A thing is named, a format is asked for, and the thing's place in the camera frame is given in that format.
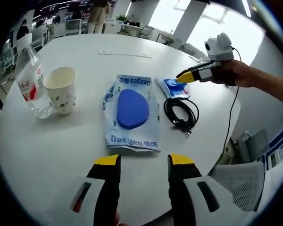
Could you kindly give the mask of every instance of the white cabinet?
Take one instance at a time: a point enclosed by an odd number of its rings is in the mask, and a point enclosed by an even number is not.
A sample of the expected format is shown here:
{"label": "white cabinet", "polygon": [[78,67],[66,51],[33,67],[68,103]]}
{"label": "white cabinet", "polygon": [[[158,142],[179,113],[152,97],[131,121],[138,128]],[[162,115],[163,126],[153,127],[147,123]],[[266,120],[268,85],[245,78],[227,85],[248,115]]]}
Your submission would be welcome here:
{"label": "white cabinet", "polygon": [[65,24],[55,24],[53,27],[53,38],[62,37],[66,34]]}
{"label": "white cabinet", "polygon": [[119,23],[105,23],[105,34],[117,34],[121,31],[122,25]]}

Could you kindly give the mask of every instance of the white paper cup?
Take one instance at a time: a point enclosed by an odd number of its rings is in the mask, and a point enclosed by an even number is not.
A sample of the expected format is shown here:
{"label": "white paper cup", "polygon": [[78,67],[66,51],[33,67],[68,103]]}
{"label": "white paper cup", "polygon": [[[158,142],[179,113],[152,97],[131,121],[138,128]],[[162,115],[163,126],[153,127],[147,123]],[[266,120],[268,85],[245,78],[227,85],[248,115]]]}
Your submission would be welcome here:
{"label": "white paper cup", "polygon": [[70,114],[75,106],[75,70],[71,67],[60,67],[45,77],[46,88],[56,110],[60,114]]}

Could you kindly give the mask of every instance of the black wire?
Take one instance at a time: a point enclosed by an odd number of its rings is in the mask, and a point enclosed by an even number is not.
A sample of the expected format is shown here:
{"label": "black wire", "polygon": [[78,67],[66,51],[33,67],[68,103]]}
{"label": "black wire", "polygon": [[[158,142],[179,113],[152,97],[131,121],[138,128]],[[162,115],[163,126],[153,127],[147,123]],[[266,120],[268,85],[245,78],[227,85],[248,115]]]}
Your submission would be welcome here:
{"label": "black wire", "polygon": [[[238,50],[237,50],[236,48],[234,48],[234,47],[231,47],[231,48],[232,48],[232,50],[236,50],[236,52],[237,52],[238,55],[239,55],[240,61],[242,61],[241,56],[240,56],[240,53],[238,52]],[[225,137],[225,143],[223,144],[222,154],[220,155],[220,157],[219,157],[219,159],[218,159],[217,162],[219,162],[219,161],[221,160],[221,158],[223,157],[223,154],[224,154],[224,152],[225,152],[226,140],[227,140],[227,138],[228,138],[228,134],[229,134],[229,132],[230,132],[230,127],[231,127],[232,110],[233,110],[234,104],[235,104],[235,102],[236,102],[239,89],[240,89],[240,87],[237,88],[237,93],[236,93],[235,99],[234,99],[234,101],[233,101],[231,110],[230,110],[230,118],[229,118],[229,122],[228,122],[228,128],[227,128],[227,133],[226,133],[226,137]]]}
{"label": "black wire", "polygon": [[7,95],[7,92],[5,91],[5,89],[0,85],[1,89],[3,90],[3,92]]}
{"label": "black wire", "polygon": [[[196,109],[197,109],[197,116],[195,116],[194,112],[186,105],[183,100],[186,100],[190,103],[192,103]],[[178,106],[182,108],[188,115],[188,120],[185,121],[183,119],[179,119],[174,110],[173,107]],[[176,128],[180,129],[183,132],[186,132],[188,135],[191,134],[191,129],[196,125],[198,118],[199,118],[199,109],[195,103],[193,103],[191,100],[187,98],[169,98],[164,103],[164,110],[165,114],[168,117],[168,119],[175,125]]]}

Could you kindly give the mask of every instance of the office chair backrest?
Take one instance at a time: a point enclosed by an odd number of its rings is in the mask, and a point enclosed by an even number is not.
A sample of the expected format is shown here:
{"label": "office chair backrest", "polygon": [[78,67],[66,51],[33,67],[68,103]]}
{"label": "office chair backrest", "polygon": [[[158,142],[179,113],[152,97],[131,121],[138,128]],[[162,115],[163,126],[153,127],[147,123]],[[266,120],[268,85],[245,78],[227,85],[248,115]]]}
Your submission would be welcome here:
{"label": "office chair backrest", "polygon": [[32,34],[33,34],[33,39],[32,39],[32,42],[38,40],[38,39],[41,39],[42,38],[42,33],[41,33],[41,29],[33,29],[32,31]]}
{"label": "office chair backrest", "polygon": [[256,161],[269,151],[269,143],[265,130],[261,130],[253,136],[243,134],[238,138],[237,144],[238,155],[242,163]]}
{"label": "office chair backrest", "polygon": [[154,30],[153,27],[149,27],[147,25],[144,25],[144,27],[142,28],[142,30],[140,32],[140,35],[150,36],[153,30]]}
{"label": "office chair backrest", "polygon": [[13,50],[11,48],[5,50],[2,54],[2,57],[5,61],[10,61],[12,60],[13,57]]}
{"label": "office chair backrest", "polygon": [[264,186],[263,163],[217,165],[209,176],[233,194],[233,202],[243,211],[257,210]]}
{"label": "office chair backrest", "polygon": [[80,29],[80,22],[81,19],[66,21],[66,30],[71,31]]}

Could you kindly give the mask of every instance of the window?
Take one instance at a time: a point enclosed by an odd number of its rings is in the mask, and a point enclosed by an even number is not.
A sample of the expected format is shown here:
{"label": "window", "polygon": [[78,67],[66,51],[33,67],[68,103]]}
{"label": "window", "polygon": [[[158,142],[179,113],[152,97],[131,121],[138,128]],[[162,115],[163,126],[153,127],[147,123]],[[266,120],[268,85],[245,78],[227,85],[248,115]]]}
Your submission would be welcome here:
{"label": "window", "polygon": [[[215,3],[207,5],[187,43],[207,55],[204,42],[222,32],[228,35],[232,46],[238,49],[242,61],[250,65],[258,52],[265,31],[247,17],[227,7]],[[234,57],[239,60],[235,51]]]}
{"label": "window", "polygon": [[130,10],[130,8],[131,8],[131,5],[132,5],[132,2],[130,2],[130,4],[129,4],[129,6],[128,6],[128,9],[127,9],[127,12],[126,12],[125,16],[128,16],[128,13],[129,13],[129,10]]}
{"label": "window", "polygon": [[174,32],[191,0],[160,0],[149,26],[167,33]]}

